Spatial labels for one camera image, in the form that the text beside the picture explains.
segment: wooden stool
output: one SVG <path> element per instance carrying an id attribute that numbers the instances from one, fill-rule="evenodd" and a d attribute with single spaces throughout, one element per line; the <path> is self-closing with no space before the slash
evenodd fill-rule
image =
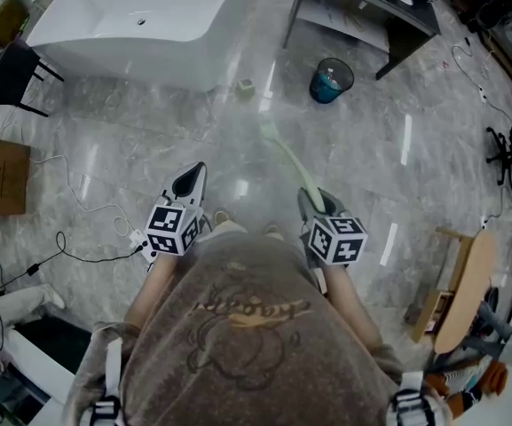
<path id="1" fill-rule="evenodd" d="M 478 305 L 490 285 L 495 263 L 496 241 L 491 233 L 469 237 L 444 227 L 436 232 L 459 240 L 461 247 L 449 281 L 449 290 L 432 290 L 421 309 L 411 337 L 435 338 L 435 353 L 452 351 L 468 333 Z"/>

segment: tiled floor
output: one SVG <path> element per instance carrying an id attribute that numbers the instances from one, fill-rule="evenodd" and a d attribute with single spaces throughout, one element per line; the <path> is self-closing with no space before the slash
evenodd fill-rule
<path id="1" fill-rule="evenodd" d="M 221 85 L 209 93 L 106 78 L 68 80 L 64 87 L 45 81 L 36 95 L 37 85 L 24 99 L 35 96 L 33 105 L 51 117 L 0 106 L 0 129 L 13 122 L 0 137 L 31 145 L 35 160 L 64 154 L 83 206 L 117 203 L 137 228 L 144 225 L 165 175 L 205 161 L 208 213 L 226 207 L 254 232 L 273 219 L 294 241 L 301 228 L 298 179 L 288 162 L 266 147 L 259 130 L 261 122 L 275 121 L 319 185 L 367 226 L 367 252 L 351 267 L 351 277 L 386 340 L 409 367 L 419 366 L 427 348 L 409 340 L 402 317 L 442 262 L 446 241 L 433 231 L 446 225 L 475 233 L 481 215 L 499 211 L 497 171 L 484 162 L 493 151 L 484 129 L 506 132 L 510 121 L 482 104 L 478 90 L 454 65 L 451 46 L 466 49 L 469 33 L 445 3 L 434 3 L 443 35 L 377 82 L 374 73 L 385 63 L 384 55 L 336 32 L 297 21 L 288 48 L 281 49 L 291 2 L 248 1 L 248 17 Z M 477 39 L 469 39 L 474 56 L 457 50 L 459 62 L 512 117 L 512 83 Z M 351 66 L 356 83 L 322 106 L 311 100 L 308 84 L 317 63 L 331 56 Z M 243 78 L 256 85 L 248 102 L 233 92 Z M 404 153 L 407 114 L 413 131 Z M 65 179 L 62 159 L 32 164 L 28 213 L 0 217 L 6 279 L 52 254 L 57 231 L 65 233 L 68 249 L 78 256 L 128 253 L 129 240 L 113 228 L 119 211 L 84 212 Z M 491 222 L 499 242 L 498 274 L 512 269 L 512 208 L 508 198 L 504 202 L 502 216 Z M 392 224 L 397 236 L 381 265 Z M 60 256 L 12 288 L 48 281 L 65 297 L 67 317 L 90 327 L 122 317 L 145 267 L 140 256 L 114 264 L 81 264 Z"/>

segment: white cable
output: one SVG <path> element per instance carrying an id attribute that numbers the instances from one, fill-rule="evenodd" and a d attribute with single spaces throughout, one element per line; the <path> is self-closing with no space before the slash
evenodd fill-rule
<path id="1" fill-rule="evenodd" d="M 41 88 L 43 87 L 42 86 L 42 82 L 39 83 L 39 86 L 38 88 L 36 89 L 36 92 L 35 94 L 33 95 L 33 98 L 31 98 L 29 101 L 27 101 L 26 104 L 31 104 L 33 102 L 33 100 L 36 98 L 36 96 L 39 94 L 39 91 L 41 91 Z M 27 91 L 31 90 L 31 88 L 33 88 L 33 84 L 31 83 L 31 86 L 27 89 Z M 1 129 L 0 129 L 0 136 L 4 133 L 4 131 L 9 128 L 10 126 L 12 126 L 15 121 L 12 121 L 12 122 L 9 122 L 7 123 L 7 121 L 11 118 L 13 112 L 15 112 L 15 109 L 17 109 L 17 107 L 13 107 L 11 109 L 11 111 L 9 112 L 9 114 L 7 114 L 7 116 L 5 117 L 5 120 L 4 120 L 4 124 L 1 126 Z M 22 127 L 21 127 L 21 143 L 23 143 L 23 133 L 22 133 Z"/>
<path id="2" fill-rule="evenodd" d="M 42 164 L 43 162 L 47 162 L 47 161 L 50 161 L 50 160 L 55 160 L 57 158 L 62 158 L 64 159 L 64 165 L 65 165 L 65 169 L 66 169 L 66 175 L 67 175 L 67 186 L 68 186 L 68 189 L 70 189 L 70 192 L 72 193 L 72 195 L 74 196 L 75 198 L 75 201 L 76 203 L 78 204 L 78 206 L 84 210 L 86 213 L 92 213 L 94 211 L 98 211 L 100 209 L 106 209 L 108 207 L 116 207 L 118 208 L 121 212 L 122 212 L 122 216 L 120 217 L 115 217 L 114 218 L 114 230 L 115 230 L 115 233 L 117 233 L 120 237 L 127 237 L 128 234 L 130 233 L 130 231 L 134 231 L 135 229 L 131 226 L 130 224 L 130 221 L 128 219 L 128 216 L 125 214 L 125 211 L 123 211 L 123 208 L 120 207 L 117 203 L 108 203 L 106 205 L 102 205 L 101 207 L 97 207 L 96 209 L 87 209 L 86 207 L 84 207 L 80 201 L 78 200 L 78 197 L 76 197 L 76 193 L 75 193 L 75 190 L 72 189 L 72 186 L 70 185 L 70 182 L 68 181 L 68 173 L 70 172 L 70 169 L 68 168 L 68 158 L 64 155 L 64 154 L 57 154 L 56 156 L 50 156 L 48 158 L 45 158 L 43 160 L 40 160 L 40 161 L 35 161 L 33 159 L 30 159 L 29 160 L 31 162 L 33 162 L 34 164 Z M 117 230 L 117 227 L 115 225 L 115 222 L 118 220 L 118 219 L 122 219 L 123 221 L 125 221 L 125 224 L 128 226 L 127 227 L 127 231 L 125 233 L 121 233 L 120 231 Z"/>

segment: chair leg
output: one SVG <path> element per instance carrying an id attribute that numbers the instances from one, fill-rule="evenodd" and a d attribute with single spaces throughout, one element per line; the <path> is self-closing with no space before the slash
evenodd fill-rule
<path id="1" fill-rule="evenodd" d="M 39 115 L 41 115 L 41 116 L 43 116 L 43 117 L 47 117 L 47 118 L 48 118 L 48 116 L 49 116 L 49 115 L 48 115 L 48 114 L 46 114 L 45 112 L 41 112 L 40 110 L 38 110 L 38 109 L 34 109 L 33 107 L 29 107 L 29 106 L 27 106 L 27 105 L 25 105 L 25 104 L 23 104 L 23 103 L 19 103 L 19 104 L 17 105 L 17 107 L 18 107 L 19 109 L 23 109 L 23 110 L 26 110 L 26 111 L 32 112 L 33 114 L 39 114 Z"/>
<path id="2" fill-rule="evenodd" d="M 486 163 L 490 164 L 492 161 L 496 161 L 496 160 L 499 160 L 499 159 L 502 159 L 502 153 L 498 153 L 493 158 L 486 158 Z"/>
<path id="3" fill-rule="evenodd" d="M 446 227 L 441 227 L 441 226 L 438 226 L 435 229 L 435 232 L 441 233 L 442 235 L 446 235 L 447 237 L 456 238 L 458 240 L 461 240 L 463 238 L 469 238 L 469 237 L 467 237 L 467 235 L 465 235 L 463 233 L 458 233 L 456 231 L 453 231 L 451 229 L 447 229 Z"/>
<path id="4" fill-rule="evenodd" d="M 496 145 L 498 146 L 498 149 L 500 151 L 502 151 L 502 149 L 504 148 L 504 144 L 502 144 L 502 142 L 500 142 L 500 139 L 498 137 L 498 134 L 496 134 L 496 131 L 493 130 L 492 128 L 490 128 L 490 127 L 486 128 L 486 131 L 492 133 L 492 136 L 494 137 L 494 141 L 496 142 Z"/>
<path id="5" fill-rule="evenodd" d="M 47 67 L 42 61 L 39 61 L 38 63 L 39 67 L 41 67 L 42 69 L 44 69 L 47 73 L 49 73 L 50 75 L 53 75 L 54 77 L 56 77 L 57 79 L 59 79 L 61 82 L 64 82 L 64 79 L 62 77 L 60 77 L 58 74 L 56 74 L 54 71 L 52 71 L 52 69 L 50 69 L 49 67 Z"/>

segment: orange object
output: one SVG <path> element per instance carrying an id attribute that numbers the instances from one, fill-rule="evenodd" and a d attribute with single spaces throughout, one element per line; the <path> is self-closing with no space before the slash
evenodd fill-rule
<path id="1" fill-rule="evenodd" d="M 485 394 L 500 395 L 506 388 L 508 370 L 504 363 L 493 360 L 484 375 L 477 383 L 477 387 Z"/>

